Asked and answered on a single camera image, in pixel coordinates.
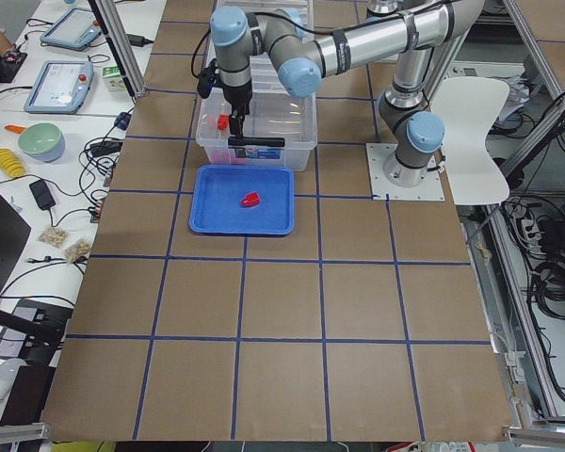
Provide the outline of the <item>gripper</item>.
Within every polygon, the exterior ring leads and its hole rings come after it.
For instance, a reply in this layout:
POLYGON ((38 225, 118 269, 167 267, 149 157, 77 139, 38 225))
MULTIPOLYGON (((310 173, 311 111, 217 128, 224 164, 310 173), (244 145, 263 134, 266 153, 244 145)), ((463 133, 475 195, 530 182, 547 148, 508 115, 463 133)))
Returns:
POLYGON ((232 106, 229 130, 232 136, 244 136, 244 121, 250 113, 252 82, 250 70, 239 72, 219 71, 225 100, 232 106))

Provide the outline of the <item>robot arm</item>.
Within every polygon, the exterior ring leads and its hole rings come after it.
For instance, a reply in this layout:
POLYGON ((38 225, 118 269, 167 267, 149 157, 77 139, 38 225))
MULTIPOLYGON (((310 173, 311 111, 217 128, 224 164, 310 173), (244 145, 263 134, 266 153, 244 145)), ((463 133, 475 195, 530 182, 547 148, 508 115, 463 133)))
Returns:
POLYGON ((396 0, 369 0, 366 5, 367 23, 383 23, 397 19, 398 3, 396 0))
POLYGON ((250 112, 250 58, 267 55, 286 92, 296 98, 315 93, 322 81, 368 63, 396 55, 393 83, 379 97, 379 115, 397 141, 383 164, 384 176, 402 187, 418 186, 428 162, 444 139, 444 123, 424 105, 424 85, 435 47, 469 31, 479 16, 480 1, 371 1, 367 20, 345 28, 306 29, 292 9, 244 11, 216 9, 209 32, 216 56, 197 76, 203 99, 222 89, 232 108, 229 129, 235 143, 245 144, 243 123, 250 112))

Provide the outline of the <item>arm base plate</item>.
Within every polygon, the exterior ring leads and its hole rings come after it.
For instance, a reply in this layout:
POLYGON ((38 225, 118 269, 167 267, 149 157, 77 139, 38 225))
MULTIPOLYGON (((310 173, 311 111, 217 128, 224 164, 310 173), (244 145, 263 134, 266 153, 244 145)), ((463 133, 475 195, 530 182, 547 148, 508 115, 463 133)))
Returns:
POLYGON ((378 201, 443 202, 441 174, 433 154, 421 169, 408 169, 396 160, 396 145, 367 143, 372 199, 378 201))

